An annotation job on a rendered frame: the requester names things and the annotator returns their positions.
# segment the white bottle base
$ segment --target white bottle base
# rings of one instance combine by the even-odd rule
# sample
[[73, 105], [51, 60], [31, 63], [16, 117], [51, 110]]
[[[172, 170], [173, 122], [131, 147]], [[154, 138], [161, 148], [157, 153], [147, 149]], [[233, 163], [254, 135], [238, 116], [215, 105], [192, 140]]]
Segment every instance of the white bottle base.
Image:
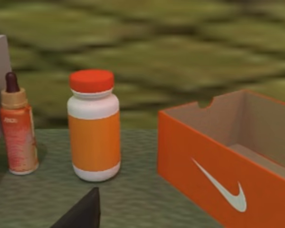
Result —
[[33, 170], [29, 170], [29, 171], [25, 171], [25, 172], [16, 172], [16, 171], [9, 170], [9, 172], [14, 174], [14, 175], [27, 175], [27, 174], [34, 172], [36, 169], [38, 169], [38, 167], [39, 167], [39, 163], [36, 165], [35, 169], [33, 169]]
[[118, 173], [120, 162], [116, 166], [104, 171], [85, 171], [77, 168], [75, 165], [73, 165], [73, 168], [80, 179], [90, 182], [101, 182], [110, 179]]

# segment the logo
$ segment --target logo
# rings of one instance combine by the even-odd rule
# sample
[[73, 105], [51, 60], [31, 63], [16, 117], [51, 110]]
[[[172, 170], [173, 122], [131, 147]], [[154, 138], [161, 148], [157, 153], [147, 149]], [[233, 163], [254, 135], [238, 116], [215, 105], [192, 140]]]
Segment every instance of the logo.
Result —
[[7, 118], [7, 117], [5, 117], [5, 118], [4, 118], [4, 122], [15, 124], [15, 123], [17, 123], [18, 121], [17, 121], [17, 119], [14, 119], [14, 118]]
[[242, 186], [239, 182], [237, 182], [239, 188], [239, 194], [233, 195], [226, 188], [224, 188], [224, 186], [221, 185], [214, 177], [212, 177], [196, 160], [194, 160], [193, 158], [192, 160], [234, 209], [236, 209], [239, 212], [246, 211], [247, 209], [246, 197], [242, 190]]

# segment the tabletop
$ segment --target tabletop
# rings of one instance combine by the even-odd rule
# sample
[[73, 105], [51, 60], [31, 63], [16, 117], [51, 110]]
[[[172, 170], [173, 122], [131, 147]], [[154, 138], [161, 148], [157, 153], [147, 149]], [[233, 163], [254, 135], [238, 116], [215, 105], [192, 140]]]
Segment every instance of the tabletop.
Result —
[[68, 131], [36, 130], [39, 169], [8, 172], [0, 141], [0, 228], [49, 228], [93, 187], [101, 228], [221, 228], [156, 172], [157, 131], [122, 131], [122, 168], [112, 180], [88, 183], [73, 172]]

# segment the bottle cap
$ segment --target bottle cap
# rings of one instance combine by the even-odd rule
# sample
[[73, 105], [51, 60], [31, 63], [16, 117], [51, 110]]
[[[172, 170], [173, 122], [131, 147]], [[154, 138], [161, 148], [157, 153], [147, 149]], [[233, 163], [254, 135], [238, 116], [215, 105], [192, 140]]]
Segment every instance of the bottle cap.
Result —
[[25, 90], [19, 88], [17, 76], [13, 72], [5, 75], [6, 89], [1, 91], [1, 106], [5, 109], [19, 109], [28, 104]]
[[114, 75], [108, 70], [80, 70], [71, 74], [69, 83], [76, 92], [99, 93], [113, 88]]

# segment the bottle label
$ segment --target bottle label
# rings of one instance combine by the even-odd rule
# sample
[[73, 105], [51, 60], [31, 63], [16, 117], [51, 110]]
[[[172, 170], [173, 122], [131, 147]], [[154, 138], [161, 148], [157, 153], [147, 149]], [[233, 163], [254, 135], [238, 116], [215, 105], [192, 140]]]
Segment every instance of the bottle label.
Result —
[[68, 116], [73, 164], [84, 171], [104, 171], [120, 162], [119, 112], [96, 120]]
[[38, 164], [31, 107], [1, 109], [1, 121], [8, 154], [9, 169], [28, 172]]

